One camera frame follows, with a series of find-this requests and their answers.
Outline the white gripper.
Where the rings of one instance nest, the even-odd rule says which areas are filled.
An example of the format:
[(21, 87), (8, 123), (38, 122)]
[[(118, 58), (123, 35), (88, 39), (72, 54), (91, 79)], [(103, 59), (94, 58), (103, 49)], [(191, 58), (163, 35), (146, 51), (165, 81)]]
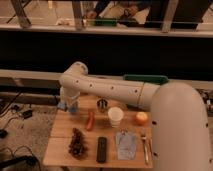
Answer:
[(68, 90), (64, 87), (60, 88), (60, 101), (57, 108), (69, 112), (71, 114), (76, 114), (78, 111), (78, 97), (80, 92), (76, 90)]

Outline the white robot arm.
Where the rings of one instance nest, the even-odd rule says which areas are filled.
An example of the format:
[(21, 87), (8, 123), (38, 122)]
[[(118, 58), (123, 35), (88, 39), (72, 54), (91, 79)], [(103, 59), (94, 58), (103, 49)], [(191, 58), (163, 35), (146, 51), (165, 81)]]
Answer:
[(68, 100), (84, 92), (148, 111), (152, 122), (152, 171), (213, 171), (207, 109), (192, 86), (91, 77), (87, 66), (79, 61), (61, 74), (59, 83), (61, 96)]

